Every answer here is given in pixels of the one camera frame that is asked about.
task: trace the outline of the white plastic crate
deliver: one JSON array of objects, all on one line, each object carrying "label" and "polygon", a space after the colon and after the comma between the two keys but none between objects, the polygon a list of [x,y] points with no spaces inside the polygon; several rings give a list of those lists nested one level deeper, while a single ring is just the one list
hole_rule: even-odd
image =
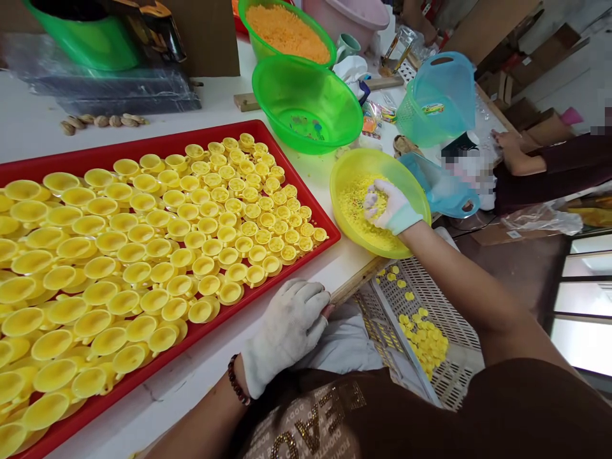
[{"label": "white plastic crate", "polygon": [[[391,376],[396,383],[439,407],[456,411],[461,407],[472,376],[485,367],[476,332],[448,302],[415,257],[391,261],[389,266],[392,265],[400,269],[397,279],[406,281],[405,289],[400,289],[397,281],[390,282],[382,276],[380,284],[372,279],[355,295],[370,339],[375,342],[385,365],[392,369]],[[412,301],[406,300],[406,291],[414,293]],[[412,316],[420,307],[429,311],[428,320],[449,340],[446,360],[435,369],[431,382],[397,319],[400,314]]]}]

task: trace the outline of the gloved hand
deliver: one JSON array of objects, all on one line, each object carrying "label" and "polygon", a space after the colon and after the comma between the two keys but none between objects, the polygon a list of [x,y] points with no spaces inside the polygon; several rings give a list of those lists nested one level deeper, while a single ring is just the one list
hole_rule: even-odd
[{"label": "gloved hand", "polygon": [[321,311],[331,295],[318,282],[285,282],[263,314],[261,328],[244,345],[242,361],[251,398],[259,398],[266,385],[314,349],[327,319]]},{"label": "gloved hand", "polygon": [[[423,216],[414,211],[408,199],[394,185],[385,180],[377,179],[374,180],[373,186],[389,197],[387,207],[382,215],[372,221],[374,226],[390,230],[394,236],[397,236],[403,230],[423,220]],[[363,206],[366,209],[366,220],[370,220],[378,211],[376,207],[378,195],[374,193],[373,189],[368,191],[369,193],[366,195],[365,201],[363,202]]]}]

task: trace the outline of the table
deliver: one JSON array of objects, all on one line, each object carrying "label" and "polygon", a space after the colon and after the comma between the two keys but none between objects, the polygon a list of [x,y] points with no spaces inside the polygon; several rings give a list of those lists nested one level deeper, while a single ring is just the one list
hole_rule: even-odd
[{"label": "table", "polygon": [[[203,110],[152,115],[148,117],[151,125],[138,129],[89,128],[72,137],[62,134],[59,122],[65,113],[53,98],[28,94],[25,83],[1,72],[0,99],[3,101],[4,115],[0,123],[0,138],[3,139],[0,163],[251,119],[261,119],[270,128],[262,111],[241,113],[234,105],[234,94],[252,91],[251,75],[256,64],[250,44],[240,38],[238,54],[242,76],[199,79],[204,86],[196,90]],[[398,102],[402,100],[402,88],[388,91],[392,91]],[[393,138],[396,135],[397,128],[385,123],[381,143],[389,154],[393,154]],[[300,155],[279,143],[323,209],[333,215],[329,181],[334,155]],[[429,156],[435,160],[435,154]],[[375,257],[343,236],[339,243],[303,267],[298,275],[323,283],[327,290],[334,292],[336,299],[341,300],[355,292],[387,261]],[[257,330],[259,319],[272,295],[273,292],[264,295],[218,327],[47,457],[127,458],[131,453],[146,448],[193,408],[216,383],[230,357],[240,352],[244,341]]]}]

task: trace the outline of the green plastic bowl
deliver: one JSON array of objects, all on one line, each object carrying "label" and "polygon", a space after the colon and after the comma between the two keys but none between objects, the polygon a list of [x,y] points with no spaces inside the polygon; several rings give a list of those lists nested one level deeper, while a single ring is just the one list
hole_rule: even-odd
[{"label": "green plastic bowl", "polygon": [[336,63],[336,45],[333,40],[327,35],[327,32],[323,30],[323,28],[310,16],[304,13],[301,9],[296,8],[293,5],[285,3],[283,0],[240,0],[238,3],[238,14],[240,14],[240,19],[242,23],[246,26],[249,31],[249,38],[251,39],[251,46],[253,47],[253,52],[255,53],[255,57],[257,57],[257,61],[262,61],[266,57],[270,57],[273,55],[282,54],[276,48],[271,47],[265,41],[263,41],[259,35],[255,33],[252,29],[249,21],[247,21],[247,10],[251,6],[263,5],[263,6],[272,6],[272,5],[281,5],[283,8],[294,13],[298,18],[304,22],[307,26],[309,26],[321,39],[323,44],[330,52],[330,60],[323,64],[324,67],[332,67]]},{"label": "green plastic bowl", "polygon": [[380,256],[393,259],[402,259],[412,256],[412,252],[398,244],[395,250],[384,251],[366,240],[355,230],[346,219],[340,207],[340,195],[360,175],[380,174],[393,185],[397,186],[408,198],[413,209],[423,216],[423,220],[431,226],[432,213],[423,188],[414,178],[414,175],[402,163],[393,159],[387,153],[378,150],[356,149],[346,152],[340,157],[331,170],[330,194],[333,216],[340,229],[355,244],[362,246]]},{"label": "green plastic bowl", "polygon": [[272,129],[291,148],[325,154],[361,133],[355,95],[332,71],[302,57],[279,54],[253,72],[253,93]]}]

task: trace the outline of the nut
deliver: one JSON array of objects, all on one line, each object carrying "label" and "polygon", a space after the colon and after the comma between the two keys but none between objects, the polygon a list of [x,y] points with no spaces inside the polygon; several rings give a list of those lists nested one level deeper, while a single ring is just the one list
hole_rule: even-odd
[{"label": "nut", "polygon": [[127,119],[133,119],[134,121],[136,121],[138,124],[148,124],[147,120],[144,119],[142,116],[138,116],[138,115],[130,115],[129,113],[124,113],[123,114],[124,118]]},{"label": "nut", "polygon": [[113,128],[120,128],[121,126],[123,126],[121,124],[121,118],[118,115],[112,115],[108,122]]},{"label": "nut", "polygon": [[85,123],[85,124],[94,124],[94,117],[93,115],[81,115],[78,117],[81,122]]},{"label": "nut", "polygon": [[105,128],[108,126],[108,117],[100,115],[99,117],[96,117],[96,119],[94,119],[94,124],[99,128]]},{"label": "nut", "polygon": [[59,125],[62,127],[62,131],[64,131],[65,135],[73,136],[76,132],[76,128],[68,121],[62,121]]},{"label": "nut", "polygon": [[77,129],[85,129],[85,124],[83,124],[80,119],[75,118],[74,116],[69,116],[68,118],[66,118],[66,122]]},{"label": "nut", "polygon": [[129,126],[130,128],[137,128],[139,126],[138,121],[135,121],[130,118],[121,118],[121,122],[125,126]]}]

